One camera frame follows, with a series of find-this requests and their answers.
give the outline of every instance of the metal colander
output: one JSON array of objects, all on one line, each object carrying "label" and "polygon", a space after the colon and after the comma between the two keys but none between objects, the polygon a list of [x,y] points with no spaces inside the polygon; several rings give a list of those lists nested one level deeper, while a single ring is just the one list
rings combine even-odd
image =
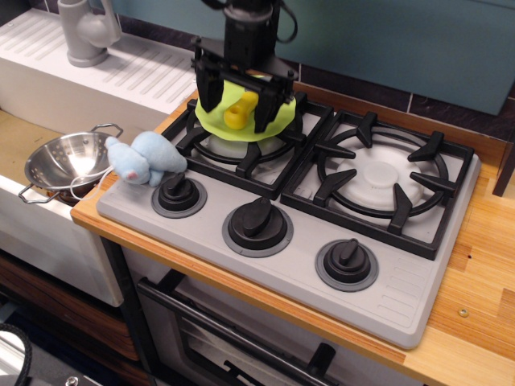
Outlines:
[{"label": "metal colander", "polygon": [[[76,195],[88,193],[101,175],[87,176],[109,167],[105,140],[110,134],[97,132],[97,129],[109,126],[119,130],[116,137],[123,133],[123,129],[112,123],[97,125],[89,132],[64,135],[38,148],[25,164],[25,176],[31,184],[19,193],[19,197],[26,203],[46,203],[69,192],[73,179],[80,176],[84,178],[73,183],[73,191]],[[55,194],[46,200],[26,200],[23,193],[33,186]]]}]

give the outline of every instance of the stuffed toy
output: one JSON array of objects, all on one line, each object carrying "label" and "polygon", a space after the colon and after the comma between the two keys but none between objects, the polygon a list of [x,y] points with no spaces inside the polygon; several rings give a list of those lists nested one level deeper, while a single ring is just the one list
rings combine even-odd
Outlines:
[{"label": "stuffed toy", "polygon": [[187,161],[165,137],[153,131],[139,134],[132,145],[115,137],[105,140],[107,157],[114,171],[128,183],[157,187],[165,171],[181,173]]}]

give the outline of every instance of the oven handle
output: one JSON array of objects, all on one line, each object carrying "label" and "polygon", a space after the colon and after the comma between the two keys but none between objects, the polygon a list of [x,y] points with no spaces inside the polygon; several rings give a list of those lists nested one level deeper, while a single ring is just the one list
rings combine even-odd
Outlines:
[{"label": "oven handle", "polygon": [[181,314],[185,318],[191,319],[205,330],[225,339],[234,346],[243,349],[271,367],[276,368],[295,379],[301,380],[305,385],[335,386],[333,383],[314,377],[297,364],[288,361],[268,347],[263,346],[239,331],[235,331],[230,325],[217,320],[213,316],[204,313],[173,295],[165,294],[156,284],[149,281],[146,277],[139,281],[137,284],[137,290],[140,294],[147,296],[171,311]]}]

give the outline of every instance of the wooden countertop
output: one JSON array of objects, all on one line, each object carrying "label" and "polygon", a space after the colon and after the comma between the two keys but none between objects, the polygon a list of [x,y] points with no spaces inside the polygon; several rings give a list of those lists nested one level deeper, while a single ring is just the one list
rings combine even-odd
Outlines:
[{"label": "wooden countertop", "polygon": [[[472,146],[480,156],[476,184],[449,266],[422,342],[402,350],[371,335],[291,301],[251,281],[217,268],[151,237],[99,216],[96,204],[116,181],[110,175],[101,193],[72,209],[72,217],[107,239],[204,281],[237,298],[259,306],[433,385],[515,386],[515,199],[492,195],[506,144],[466,130],[372,105],[303,84],[313,101],[356,113],[373,110],[382,121],[430,133],[443,131],[446,139]],[[182,105],[156,131],[165,130],[184,111]],[[467,310],[466,318],[459,315]]]}]

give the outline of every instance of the faucet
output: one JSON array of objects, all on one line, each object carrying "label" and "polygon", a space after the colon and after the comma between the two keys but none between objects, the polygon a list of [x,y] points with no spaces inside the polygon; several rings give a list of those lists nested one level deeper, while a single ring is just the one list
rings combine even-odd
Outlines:
[{"label": "faucet", "polygon": [[59,14],[68,45],[68,61],[95,66],[107,58],[107,47],[122,37],[111,0],[101,0],[105,15],[93,14],[89,0],[59,0]]}]

